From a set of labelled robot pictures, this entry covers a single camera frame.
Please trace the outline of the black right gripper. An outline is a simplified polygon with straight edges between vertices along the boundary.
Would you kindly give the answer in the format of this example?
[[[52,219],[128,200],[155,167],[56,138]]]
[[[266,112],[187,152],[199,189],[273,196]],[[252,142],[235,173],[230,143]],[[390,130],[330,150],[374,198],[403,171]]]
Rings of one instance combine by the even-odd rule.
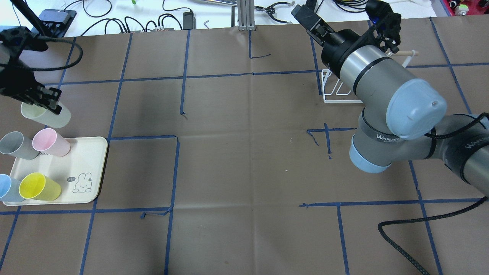
[[[335,31],[306,5],[296,5],[291,14],[322,47],[323,64],[340,78],[340,70],[347,58],[347,52],[360,36],[351,29]]]

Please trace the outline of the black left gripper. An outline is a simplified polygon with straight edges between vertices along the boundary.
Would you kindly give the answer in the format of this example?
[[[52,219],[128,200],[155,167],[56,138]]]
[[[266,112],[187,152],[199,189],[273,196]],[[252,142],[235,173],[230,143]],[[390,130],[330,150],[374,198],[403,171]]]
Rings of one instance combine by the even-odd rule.
[[[29,105],[45,108],[55,115],[61,113],[59,105],[61,91],[47,89],[39,83],[31,69],[19,58],[26,50],[45,52],[46,42],[38,38],[26,27],[12,27],[1,31],[1,95],[13,98]]]

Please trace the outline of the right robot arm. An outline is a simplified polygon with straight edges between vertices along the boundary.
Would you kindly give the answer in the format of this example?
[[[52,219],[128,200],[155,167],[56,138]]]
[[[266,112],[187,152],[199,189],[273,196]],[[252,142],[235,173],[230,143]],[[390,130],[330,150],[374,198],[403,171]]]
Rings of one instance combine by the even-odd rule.
[[[360,36],[335,31],[309,5],[292,10],[323,48],[323,63],[364,104],[351,139],[351,162],[381,173],[397,161],[440,159],[488,196],[488,114],[447,115],[446,100],[386,54],[398,52],[400,14],[380,0],[369,0],[366,12],[372,26]]]

